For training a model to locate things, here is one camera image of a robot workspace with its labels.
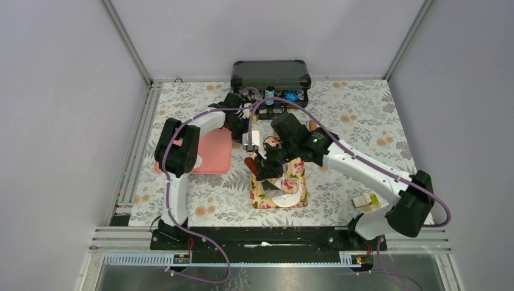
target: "white wall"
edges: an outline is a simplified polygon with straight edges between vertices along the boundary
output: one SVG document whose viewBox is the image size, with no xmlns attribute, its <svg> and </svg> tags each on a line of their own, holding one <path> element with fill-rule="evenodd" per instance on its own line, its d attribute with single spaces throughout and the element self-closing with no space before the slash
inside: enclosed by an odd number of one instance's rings
<svg viewBox="0 0 514 291">
<path fill-rule="evenodd" d="M 423 0 L 114 0 L 154 78 L 228 78 L 241 60 L 382 76 Z"/>
<path fill-rule="evenodd" d="M 0 50 L 0 289 L 69 291 L 145 85 L 96 0 L 2 1 Z"/>
<path fill-rule="evenodd" d="M 514 2 L 436 1 L 390 82 L 416 165 L 453 213 L 466 290 L 514 276 Z"/>
</svg>

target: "floral fabric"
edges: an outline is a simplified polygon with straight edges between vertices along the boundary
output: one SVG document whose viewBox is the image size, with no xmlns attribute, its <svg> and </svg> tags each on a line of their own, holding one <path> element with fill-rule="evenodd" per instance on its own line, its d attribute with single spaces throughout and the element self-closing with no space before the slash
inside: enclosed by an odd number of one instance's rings
<svg viewBox="0 0 514 291">
<path fill-rule="evenodd" d="M 268 142 L 270 145 L 276 144 L 276 140 Z M 251 157 L 255 158 L 256 154 L 252 153 Z M 250 173 L 250 205 L 255 209 L 283 209 L 283 208 L 302 208 L 309 204 L 309 192 L 307 191 L 307 176 L 305 175 L 305 162 L 300 158 L 296 158 L 286 164 L 287 170 L 284 173 L 284 179 L 279 182 L 281 190 L 286 194 L 298 194 L 300 199 L 298 203 L 290 207 L 280 207 L 273 202 L 273 197 L 267 195 L 261 181 L 255 179 L 255 175 Z M 276 185 L 277 179 L 268 179 L 271 184 Z"/>
<path fill-rule="evenodd" d="M 163 85 L 153 120 L 141 173 L 134 195 L 130 226 L 150 226 L 162 213 L 164 185 L 154 170 L 153 152 L 169 117 L 185 120 L 222 101 L 229 82 L 184 82 Z M 354 148 L 389 166 L 416 172 L 389 87 L 383 80 L 315 81 L 306 107 L 332 132 Z M 310 118 L 290 110 L 298 120 Z M 253 129 L 272 136 L 269 120 Z M 338 172 L 305 163 L 309 202 L 306 207 L 262 211 L 249 203 L 248 153 L 234 143 L 228 173 L 191 175 L 186 197 L 190 226 L 343 226 L 355 215 L 372 212 L 387 203 L 354 209 L 352 198 L 374 193 L 360 182 Z"/>
</svg>

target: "black mounting plate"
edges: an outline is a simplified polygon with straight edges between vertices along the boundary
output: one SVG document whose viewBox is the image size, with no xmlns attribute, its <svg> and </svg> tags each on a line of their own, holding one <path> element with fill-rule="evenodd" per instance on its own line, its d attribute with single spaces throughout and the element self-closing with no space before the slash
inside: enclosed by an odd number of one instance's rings
<svg viewBox="0 0 514 291">
<path fill-rule="evenodd" d="M 189 227 L 218 243 L 232 263 L 339 263 L 339 251 L 368 251 L 368 243 L 376 250 L 378 238 L 355 245 L 348 237 L 355 233 L 345 227 Z M 225 259 L 208 241 L 193 238 L 192 263 L 225 263 Z M 266 242 L 273 246 L 259 246 Z M 161 233 L 152 233 L 151 250 L 188 250 L 187 242 Z M 387 250 L 381 243 L 380 251 Z"/>
</svg>

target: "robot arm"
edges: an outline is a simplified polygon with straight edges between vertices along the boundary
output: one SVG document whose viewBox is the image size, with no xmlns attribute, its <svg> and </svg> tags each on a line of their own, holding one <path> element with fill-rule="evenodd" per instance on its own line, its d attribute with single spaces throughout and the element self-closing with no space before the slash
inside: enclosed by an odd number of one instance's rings
<svg viewBox="0 0 514 291">
<path fill-rule="evenodd" d="M 242 100 L 239 96 L 229 93 L 223 102 L 211 104 L 214 108 L 239 108 Z M 171 138 L 176 129 L 182 124 L 174 118 L 166 120 L 162 128 L 161 137 L 155 150 L 155 161 L 159 163 L 159 168 L 164 171 L 161 165 L 166 147 L 171 142 Z M 241 136 L 247 131 L 248 119 L 241 118 L 238 112 L 211 112 L 186 125 L 178 135 L 182 145 L 172 145 L 166 160 L 166 170 L 174 174 L 171 181 L 171 191 L 168 197 L 171 211 L 175 220 L 179 224 L 184 224 L 187 220 L 187 209 L 185 207 L 185 195 L 189 188 L 189 172 L 193 170 L 198 154 L 198 143 L 201 136 L 222 127 L 228 128 L 232 132 L 232 139 L 241 140 Z M 173 226 L 167 209 L 161 215 L 164 223 Z"/>
<path fill-rule="evenodd" d="M 399 232 L 409 237 L 418 235 L 434 201 L 419 190 L 398 180 L 403 178 L 432 191 L 428 174 L 418 171 L 416 175 L 410 175 L 396 170 L 354 150 L 339 139 L 341 144 L 354 152 L 352 156 L 333 142 L 322 129 L 309 132 L 293 114 L 287 112 L 274 119 L 271 125 L 280 137 L 280 143 L 275 147 L 265 148 L 266 159 L 258 155 L 253 162 L 245 161 L 257 180 L 275 178 L 273 175 L 281 173 L 282 164 L 300 157 L 304 161 L 314 162 L 319 166 L 325 166 L 355 178 L 389 202 L 387 207 L 372 213 L 360 214 L 349 223 L 349 229 L 362 238 L 371 240 L 392 232 Z M 356 159 L 356 156 L 394 173 L 396 178 L 391 178 L 374 167 L 364 164 Z"/>
</svg>

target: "blue bottle cap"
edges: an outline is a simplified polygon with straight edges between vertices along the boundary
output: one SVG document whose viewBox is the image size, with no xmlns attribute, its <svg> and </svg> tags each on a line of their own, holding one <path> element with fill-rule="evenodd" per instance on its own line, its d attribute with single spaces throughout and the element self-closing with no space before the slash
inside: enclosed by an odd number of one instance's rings
<svg viewBox="0 0 514 291">
<path fill-rule="evenodd" d="M 298 94 L 296 94 L 294 91 L 288 91 L 285 94 L 285 99 L 291 102 L 295 102 L 298 99 Z"/>
</svg>

